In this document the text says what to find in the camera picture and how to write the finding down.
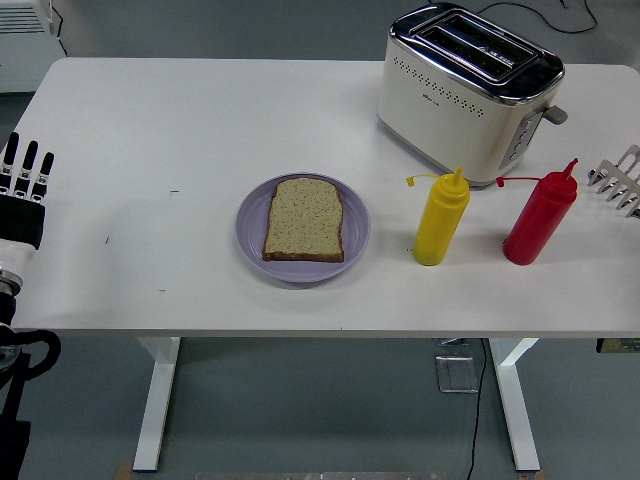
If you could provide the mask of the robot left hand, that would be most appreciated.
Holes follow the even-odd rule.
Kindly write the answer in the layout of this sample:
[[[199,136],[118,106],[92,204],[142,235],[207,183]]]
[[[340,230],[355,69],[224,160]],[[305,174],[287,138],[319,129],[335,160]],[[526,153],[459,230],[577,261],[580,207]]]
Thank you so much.
[[[12,132],[1,162],[1,272],[18,276],[40,248],[45,221],[42,204],[55,156],[47,152],[34,172],[38,142],[29,142],[22,163],[15,165],[20,137]]]

